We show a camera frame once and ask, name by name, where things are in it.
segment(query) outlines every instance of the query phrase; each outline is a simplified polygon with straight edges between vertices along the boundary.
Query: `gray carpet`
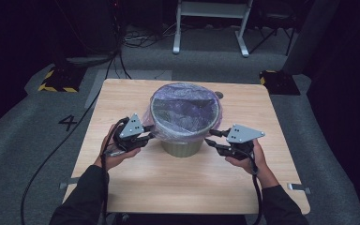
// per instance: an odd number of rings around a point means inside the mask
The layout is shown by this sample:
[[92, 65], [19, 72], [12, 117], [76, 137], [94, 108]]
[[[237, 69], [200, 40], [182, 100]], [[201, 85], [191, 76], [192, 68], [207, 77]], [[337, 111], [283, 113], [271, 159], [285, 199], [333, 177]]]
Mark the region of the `gray carpet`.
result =
[[[245, 33], [249, 48], [261, 38], [258, 31]], [[259, 83], [261, 70], [282, 68], [287, 41], [283, 32], [278, 32], [249, 58], [244, 58], [232, 29], [188, 30], [182, 36], [178, 55], [172, 54], [173, 37], [167, 37], [144, 49], [124, 47], [123, 59], [130, 75], [131, 71], [139, 71], [135, 75], [142, 74], [140, 70], [149, 71], [145, 74], [150, 75], [135, 76], [137, 79], [152, 79], [154, 71], [170, 71], [173, 81]], [[115, 64], [123, 75], [118, 59]], [[68, 135], [67, 126], [58, 122], [69, 115], [79, 122], [107, 66], [90, 67], [81, 91], [75, 94], [39, 92], [38, 87], [51, 67], [46, 66], [24, 87], [28, 96], [2, 117], [0, 224], [20, 224], [20, 203], [28, 181], [44, 158]], [[110, 76], [116, 76], [113, 67]], [[306, 97], [310, 80], [304, 75], [294, 78], [301, 96], [271, 99], [302, 183], [312, 190], [307, 195], [311, 206], [307, 219], [310, 224], [360, 224], [360, 205], [353, 184], [331, 153], [310, 109]], [[65, 191], [58, 186], [72, 173], [92, 112], [93, 109], [35, 179], [25, 202], [26, 224], [47, 224], [63, 200]], [[254, 220], [254, 216], [247, 218], [249, 223]]]

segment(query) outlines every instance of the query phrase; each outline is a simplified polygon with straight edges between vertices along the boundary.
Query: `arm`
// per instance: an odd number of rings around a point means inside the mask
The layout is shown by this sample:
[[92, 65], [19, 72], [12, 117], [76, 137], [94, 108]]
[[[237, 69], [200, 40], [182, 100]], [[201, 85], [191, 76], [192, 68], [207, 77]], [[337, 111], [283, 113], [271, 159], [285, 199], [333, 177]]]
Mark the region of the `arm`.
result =
[[[66, 201], [55, 209], [50, 224], [98, 224], [104, 196], [104, 186], [102, 182], [103, 171], [101, 168], [100, 155], [103, 153], [107, 141], [108, 135], [104, 138], [100, 154], [95, 163], [83, 173], [78, 181], [78, 185]], [[109, 145], [113, 146], [112, 143], [113, 140], [110, 140]], [[137, 148], [117, 157], [107, 157], [107, 171], [119, 165], [126, 158], [136, 156], [140, 151], [141, 149]]]
[[[259, 168], [257, 178], [262, 186], [262, 213], [267, 224], [308, 224], [299, 206], [285, 192], [268, 167], [263, 149], [258, 141], [253, 140], [253, 144], [255, 163]], [[233, 157], [226, 157], [226, 160], [252, 174], [248, 158], [240, 161]]]

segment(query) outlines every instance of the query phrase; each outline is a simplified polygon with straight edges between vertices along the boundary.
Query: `person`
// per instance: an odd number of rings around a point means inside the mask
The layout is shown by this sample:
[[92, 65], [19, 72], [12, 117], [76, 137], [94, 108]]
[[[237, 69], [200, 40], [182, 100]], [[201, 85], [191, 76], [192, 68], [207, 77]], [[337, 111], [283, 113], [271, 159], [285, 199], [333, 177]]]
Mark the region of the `person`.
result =
[[[104, 151], [106, 142], [109, 146], [113, 145], [112, 140], [108, 140], [108, 135], [104, 138], [100, 154]], [[300, 208], [289, 197], [273, 172], [268, 167], [263, 149], [257, 140], [254, 143], [255, 163], [259, 168], [257, 178], [262, 188], [262, 213], [267, 224], [308, 224], [302, 215]], [[110, 170], [127, 158], [133, 158], [141, 149], [137, 148], [116, 157], [107, 157], [106, 170]], [[250, 160], [237, 160], [233, 157], [225, 157], [225, 160], [233, 166], [244, 169], [252, 174]], [[78, 185], [68, 196], [66, 201], [58, 206], [50, 221], [51, 225], [58, 224], [98, 224], [103, 204], [104, 186], [102, 181], [103, 172], [100, 157], [95, 163], [87, 168], [78, 181]], [[156, 215], [156, 214], [130, 214], [127, 221], [117, 220], [123, 224], [243, 224], [246, 225], [245, 217], [242, 215]]]

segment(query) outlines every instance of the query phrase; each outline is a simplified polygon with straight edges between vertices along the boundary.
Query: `table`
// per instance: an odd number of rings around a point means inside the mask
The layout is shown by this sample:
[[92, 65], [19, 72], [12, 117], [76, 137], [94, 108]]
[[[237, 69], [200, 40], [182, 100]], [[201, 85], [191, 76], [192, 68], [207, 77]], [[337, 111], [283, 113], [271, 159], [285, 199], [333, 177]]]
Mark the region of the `table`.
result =
[[[106, 80], [72, 177], [79, 177], [93, 164], [111, 124], [138, 113], [143, 117], [150, 97], [164, 84], [174, 82]], [[257, 84], [195, 82], [223, 93], [220, 129], [237, 123], [265, 132], [260, 143], [270, 168], [304, 214], [309, 212], [305, 192], [289, 190], [300, 184], [291, 154], [279, 126], [267, 90]], [[224, 138], [212, 137], [218, 143]], [[256, 191], [251, 175], [220, 157], [204, 142], [192, 157], [172, 157], [151, 140], [138, 156], [110, 170], [108, 211], [133, 213], [255, 214]], [[69, 185], [66, 197], [75, 188]]]
[[220, 17], [242, 19], [241, 28], [235, 31], [241, 54], [249, 57], [249, 52], [243, 38], [245, 26], [247, 25], [250, 9], [253, 0], [247, 0], [245, 4], [226, 4], [209, 2], [188, 2], [178, 0], [176, 13], [176, 33], [174, 35], [173, 53], [180, 53], [181, 38], [181, 17], [182, 16], [200, 16], [200, 17]]

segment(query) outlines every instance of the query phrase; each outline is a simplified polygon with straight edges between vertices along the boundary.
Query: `clear plastic bag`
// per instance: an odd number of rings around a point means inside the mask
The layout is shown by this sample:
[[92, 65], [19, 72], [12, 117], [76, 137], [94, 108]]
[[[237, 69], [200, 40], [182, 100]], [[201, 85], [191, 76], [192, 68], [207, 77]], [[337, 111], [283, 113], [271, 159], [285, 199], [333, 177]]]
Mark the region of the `clear plastic bag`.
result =
[[144, 126], [155, 125], [156, 138], [167, 143], [191, 143], [217, 129], [222, 108], [217, 95], [190, 82], [160, 87], [151, 97], [142, 118]]

